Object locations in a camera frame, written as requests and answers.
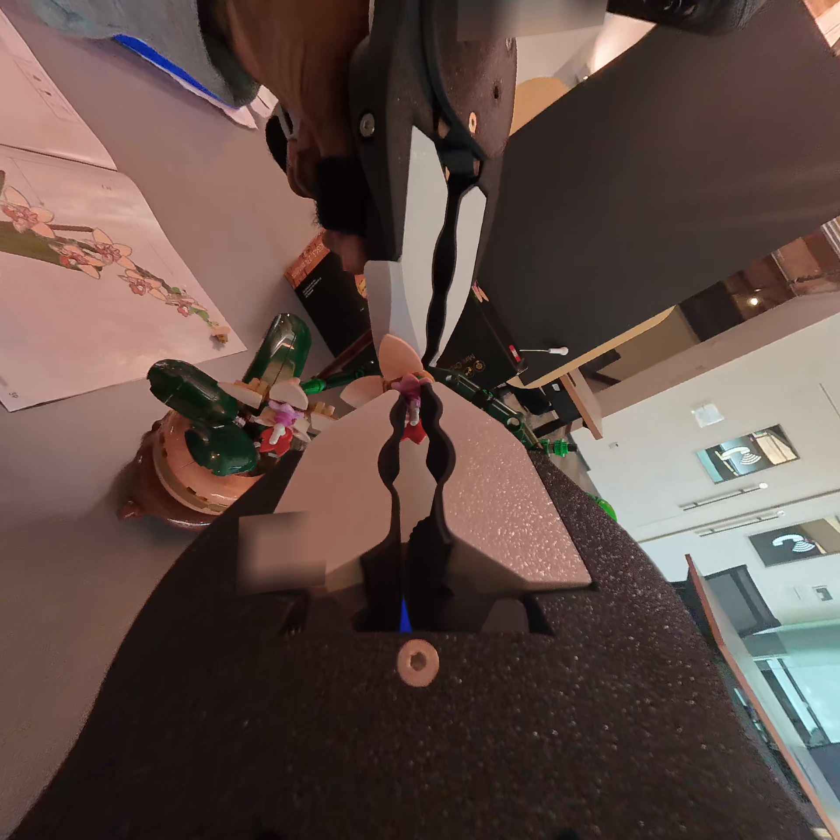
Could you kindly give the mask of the person's left forearm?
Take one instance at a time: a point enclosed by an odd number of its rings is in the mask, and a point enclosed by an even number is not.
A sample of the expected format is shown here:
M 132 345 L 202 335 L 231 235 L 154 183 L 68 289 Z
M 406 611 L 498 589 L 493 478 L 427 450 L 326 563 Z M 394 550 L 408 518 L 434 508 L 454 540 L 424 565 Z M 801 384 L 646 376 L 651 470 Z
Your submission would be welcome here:
M 227 2 L 30 1 L 31 13 L 60 33 L 90 40 L 142 40 L 235 109 L 250 104 L 258 82 L 234 49 Z

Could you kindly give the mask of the white pink brick flower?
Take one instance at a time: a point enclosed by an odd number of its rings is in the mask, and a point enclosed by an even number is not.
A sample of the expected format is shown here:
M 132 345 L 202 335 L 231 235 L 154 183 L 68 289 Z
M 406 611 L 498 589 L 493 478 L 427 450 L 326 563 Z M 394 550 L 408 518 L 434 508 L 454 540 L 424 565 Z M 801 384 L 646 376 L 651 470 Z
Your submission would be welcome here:
M 421 389 L 432 383 L 431 374 L 424 369 L 415 349 L 390 333 L 381 341 L 377 360 L 381 372 L 353 380 L 343 388 L 340 399 L 352 408 L 359 408 L 385 393 L 399 393 L 406 402 L 402 440 L 420 445 L 427 437 L 421 421 Z

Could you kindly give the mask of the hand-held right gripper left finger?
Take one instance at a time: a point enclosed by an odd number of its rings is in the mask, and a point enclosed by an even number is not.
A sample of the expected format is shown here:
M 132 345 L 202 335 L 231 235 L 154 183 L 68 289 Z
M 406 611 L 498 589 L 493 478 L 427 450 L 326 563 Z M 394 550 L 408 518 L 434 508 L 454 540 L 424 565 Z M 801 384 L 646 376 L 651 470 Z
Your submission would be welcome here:
M 393 455 L 396 391 L 376 397 L 320 433 L 272 516 L 272 579 L 324 590 L 352 611 L 370 611 L 376 575 L 398 567 L 400 502 L 383 476 Z

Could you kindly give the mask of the brick orchid plant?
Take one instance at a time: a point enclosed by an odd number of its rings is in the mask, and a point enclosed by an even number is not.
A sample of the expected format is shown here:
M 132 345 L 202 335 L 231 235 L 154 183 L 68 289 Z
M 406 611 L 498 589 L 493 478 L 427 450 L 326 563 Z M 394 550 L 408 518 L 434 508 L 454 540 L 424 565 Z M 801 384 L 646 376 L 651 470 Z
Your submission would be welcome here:
M 134 458 L 133 495 L 119 518 L 154 517 L 198 531 L 213 523 L 266 473 L 305 449 L 337 417 L 319 396 L 346 391 L 360 406 L 389 387 L 368 349 L 302 380 L 312 344 L 298 316 L 276 316 L 243 377 L 220 382 L 194 365 L 159 360 L 146 376 L 167 414 L 143 436 Z

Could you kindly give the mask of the open instruction booklet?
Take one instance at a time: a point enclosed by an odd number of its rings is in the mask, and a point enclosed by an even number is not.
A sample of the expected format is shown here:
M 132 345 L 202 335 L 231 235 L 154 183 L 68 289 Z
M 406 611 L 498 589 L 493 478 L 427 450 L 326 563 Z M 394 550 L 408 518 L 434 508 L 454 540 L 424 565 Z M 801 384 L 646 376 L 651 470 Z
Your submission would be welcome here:
M 1 397 L 9 412 L 245 345 L 142 193 L 1 16 Z M 211 340 L 215 329 L 229 341 Z

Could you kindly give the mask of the black orchid product box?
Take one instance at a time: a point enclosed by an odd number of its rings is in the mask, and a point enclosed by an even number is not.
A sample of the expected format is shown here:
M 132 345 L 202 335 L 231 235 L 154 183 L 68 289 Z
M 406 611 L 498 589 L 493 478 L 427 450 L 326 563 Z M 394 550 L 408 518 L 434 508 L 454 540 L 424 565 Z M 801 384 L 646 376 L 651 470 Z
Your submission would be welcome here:
M 342 268 L 318 234 L 285 272 L 314 327 L 336 359 L 333 368 L 350 371 L 375 361 L 363 276 Z M 437 360 L 487 390 L 527 369 L 487 295 L 475 286 L 451 337 Z

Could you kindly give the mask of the blue plastic bin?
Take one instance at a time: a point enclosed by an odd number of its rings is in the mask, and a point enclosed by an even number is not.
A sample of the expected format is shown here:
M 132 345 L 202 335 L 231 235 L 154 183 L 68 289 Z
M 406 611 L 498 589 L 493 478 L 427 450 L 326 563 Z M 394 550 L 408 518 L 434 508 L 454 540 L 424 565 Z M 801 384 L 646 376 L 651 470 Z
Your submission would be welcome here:
M 162 70 L 166 75 L 174 79 L 184 89 L 196 94 L 199 98 L 202 98 L 212 103 L 215 107 L 223 111 L 232 112 L 235 110 L 234 107 L 229 106 L 222 99 L 215 96 L 210 90 L 207 90 L 200 82 L 198 82 L 194 77 L 187 73 L 183 68 L 180 68 L 173 62 L 169 61 L 167 58 L 164 58 L 160 53 L 146 45 L 142 40 L 122 34 L 112 36 L 112 40 L 115 41 L 117 44 L 121 45 L 122 47 L 128 49 L 136 56 L 143 58 L 144 60 L 152 64 L 155 68 Z

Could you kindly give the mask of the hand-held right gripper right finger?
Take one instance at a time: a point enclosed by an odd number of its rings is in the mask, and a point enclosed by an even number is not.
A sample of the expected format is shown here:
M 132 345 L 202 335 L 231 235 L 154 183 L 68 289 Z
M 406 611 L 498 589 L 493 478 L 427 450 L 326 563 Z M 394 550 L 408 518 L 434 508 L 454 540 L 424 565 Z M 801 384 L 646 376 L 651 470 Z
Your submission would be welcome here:
M 423 388 L 428 516 L 407 544 L 408 569 L 452 592 L 583 589 L 589 571 L 527 449 L 441 383 Z

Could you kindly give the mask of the grey desk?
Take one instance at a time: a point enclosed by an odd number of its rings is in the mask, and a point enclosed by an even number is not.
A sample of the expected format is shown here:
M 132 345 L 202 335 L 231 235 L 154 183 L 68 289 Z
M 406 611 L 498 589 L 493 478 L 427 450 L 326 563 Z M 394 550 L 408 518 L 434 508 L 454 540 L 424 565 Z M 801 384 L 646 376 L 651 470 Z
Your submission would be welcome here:
M 301 312 L 283 271 L 316 234 L 261 134 L 113 43 L 3 10 L 132 178 L 248 350 Z M 190 535 L 119 521 L 113 481 L 161 415 L 143 381 L 2 413 L 2 729 L 78 728 L 133 615 Z

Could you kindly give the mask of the person's left hand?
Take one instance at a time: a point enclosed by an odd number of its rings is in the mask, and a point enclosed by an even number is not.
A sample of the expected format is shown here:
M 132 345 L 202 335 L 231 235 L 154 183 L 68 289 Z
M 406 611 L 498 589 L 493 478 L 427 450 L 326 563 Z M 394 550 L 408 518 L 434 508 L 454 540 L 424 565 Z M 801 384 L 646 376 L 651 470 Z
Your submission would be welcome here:
M 278 99 L 289 136 L 285 173 L 298 196 L 319 200 L 325 161 L 355 156 L 349 67 L 369 35 L 374 2 L 198 2 L 214 46 Z

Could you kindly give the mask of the phone icon door window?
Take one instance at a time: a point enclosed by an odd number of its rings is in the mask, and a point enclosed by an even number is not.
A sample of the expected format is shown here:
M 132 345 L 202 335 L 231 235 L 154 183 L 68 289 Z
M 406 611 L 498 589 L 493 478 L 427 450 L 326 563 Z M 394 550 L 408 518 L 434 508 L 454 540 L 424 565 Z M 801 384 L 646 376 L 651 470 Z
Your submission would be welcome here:
M 778 424 L 698 450 L 696 456 L 716 485 L 790 464 L 800 458 Z
M 749 536 L 765 568 L 839 554 L 839 517 L 788 524 Z

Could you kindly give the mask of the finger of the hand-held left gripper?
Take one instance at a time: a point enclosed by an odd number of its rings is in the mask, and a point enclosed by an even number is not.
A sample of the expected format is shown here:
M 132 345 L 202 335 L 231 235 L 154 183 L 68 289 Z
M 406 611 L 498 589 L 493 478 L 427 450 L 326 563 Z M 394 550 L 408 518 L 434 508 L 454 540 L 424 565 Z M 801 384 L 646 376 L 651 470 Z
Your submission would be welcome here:
M 448 188 L 444 226 L 434 248 L 432 300 L 427 313 L 426 366 L 435 366 L 469 297 L 487 197 L 477 184 Z
M 411 129 L 402 251 L 395 260 L 369 260 L 364 268 L 374 351 L 386 335 L 405 341 L 426 364 L 436 364 L 451 330 L 448 298 L 456 253 L 459 196 L 448 189 L 435 142 Z

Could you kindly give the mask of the black divider panel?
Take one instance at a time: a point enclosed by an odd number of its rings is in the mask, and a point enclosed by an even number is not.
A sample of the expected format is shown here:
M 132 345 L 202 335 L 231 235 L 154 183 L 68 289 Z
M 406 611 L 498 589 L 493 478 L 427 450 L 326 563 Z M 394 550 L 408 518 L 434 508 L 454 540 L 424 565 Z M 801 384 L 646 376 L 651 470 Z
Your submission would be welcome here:
M 656 28 L 515 132 L 478 285 L 540 385 L 838 216 L 839 69 L 805 2 Z

